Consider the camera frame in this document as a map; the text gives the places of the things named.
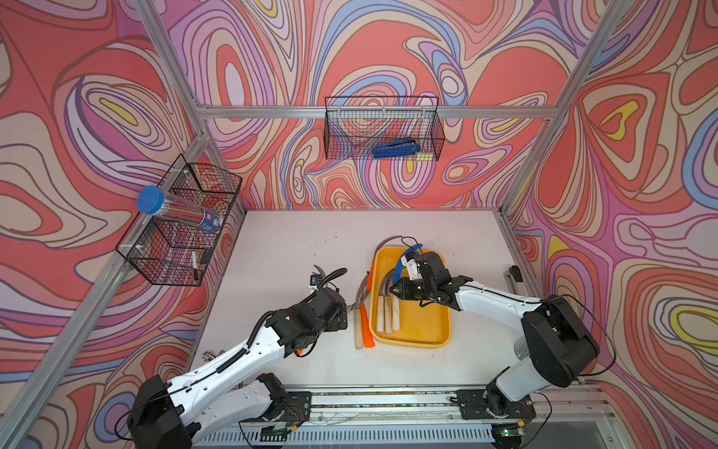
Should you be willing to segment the blue blade wooden sickle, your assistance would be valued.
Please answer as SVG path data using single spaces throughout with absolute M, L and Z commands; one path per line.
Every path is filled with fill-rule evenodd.
M 402 272 L 405 269 L 406 256 L 420 252 L 422 247 L 423 245 L 421 243 L 408 247 L 396 262 L 396 267 L 391 271 L 390 277 L 385 283 L 385 318 L 386 320 L 391 320 L 391 329 L 388 330 L 389 334 L 400 331 L 400 299 L 390 292 L 390 288 L 399 282 L 402 277 Z

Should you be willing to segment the wooden handle sickle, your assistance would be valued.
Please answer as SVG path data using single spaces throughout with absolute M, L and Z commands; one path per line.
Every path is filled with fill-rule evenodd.
M 379 293 L 377 297 L 377 319 L 376 329 L 379 334 L 384 334 L 386 330 L 385 325 L 385 300 L 384 300 L 384 288 L 385 288 L 385 277 L 380 282 Z
M 363 280 L 360 282 L 359 288 L 357 289 L 357 293 L 355 295 L 355 302 L 352 305 L 353 323 L 355 323 L 355 349 L 356 350 L 364 349 L 361 307 L 364 303 L 366 295 L 368 295 L 368 290 L 366 290 L 366 286 L 368 285 L 368 277 L 369 277 L 369 273 L 367 273 L 365 275 L 365 277 L 363 278 Z

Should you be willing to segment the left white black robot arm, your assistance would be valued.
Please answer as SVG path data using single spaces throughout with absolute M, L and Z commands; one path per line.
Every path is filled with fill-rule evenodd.
M 325 331 L 345 329 L 346 302 L 322 287 L 285 309 L 263 314 L 228 352 L 185 374 L 145 381 L 126 419 L 138 448 L 190 448 L 202 437 L 284 408 L 280 382 L 261 371 L 298 351 L 308 353 Z

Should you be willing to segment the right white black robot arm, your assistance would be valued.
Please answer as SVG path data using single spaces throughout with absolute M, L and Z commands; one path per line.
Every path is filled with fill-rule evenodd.
M 546 387 L 568 387 L 600 354 L 599 344 L 567 299 L 503 292 L 464 275 L 452 276 L 434 252 L 409 250 L 390 292 L 422 306 L 472 312 L 523 333 L 527 356 L 489 383 L 485 400 L 498 410 Z

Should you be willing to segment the yellow plastic tray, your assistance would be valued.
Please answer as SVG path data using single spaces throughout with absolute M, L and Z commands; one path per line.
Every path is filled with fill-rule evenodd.
M 418 301 L 399 302 L 399 329 L 392 334 L 377 329 L 380 311 L 381 282 L 387 274 L 393 280 L 396 264 L 405 248 L 384 247 L 375 255 L 370 274 L 370 295 L 368 299 L 368 330 L 376 342 L 416 349 L 438 349 L 452 340 L 452 318 L 449 309 L 436 304 L 422 308 Z

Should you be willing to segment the black marker in basket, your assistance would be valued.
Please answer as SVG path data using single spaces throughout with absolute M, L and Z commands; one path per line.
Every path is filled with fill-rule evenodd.
M 196 251 L 191 252 L 191 261 L 192 261 L 192 268 L 193 268 L 193 279 L 195 282 L 199 282 L 199 267 L 198 267 L 198 258 Z

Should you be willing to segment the blue tool in basket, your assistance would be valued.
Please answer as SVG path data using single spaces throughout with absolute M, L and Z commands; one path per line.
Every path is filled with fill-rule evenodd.
M 402 138 L 385 142 L 372 149 L 374 159 L 391 159 L 416 155 L 422 150 L 421 145 L 411 138 Z

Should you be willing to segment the clear tube with blue cap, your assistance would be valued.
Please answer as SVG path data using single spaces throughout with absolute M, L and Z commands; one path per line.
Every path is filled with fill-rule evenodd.
M 140 213 L 178 222 L 209 232 L 219 233 L 223 219 L 220 214 L 196 202 L 166 192 L 157 186 L 145 187 L 136 199 Z

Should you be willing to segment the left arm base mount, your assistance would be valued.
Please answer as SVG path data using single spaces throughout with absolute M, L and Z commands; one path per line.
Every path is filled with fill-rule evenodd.
M 312 392 L 287 391 L 273 373 L 260 374 L 257 381 L 269 391 L 270 404 L 263 415 L 250 418 L 248 422 L 284 422 L 300 426 L 309 420 Z

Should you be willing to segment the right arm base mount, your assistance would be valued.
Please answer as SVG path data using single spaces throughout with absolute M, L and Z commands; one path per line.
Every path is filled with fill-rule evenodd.
M 449 402 L 459 408 L 465 420 L 513 420 L 532 421 L 536 411 L 529 396 L 510 401 L 496 388 L 459 389 Z

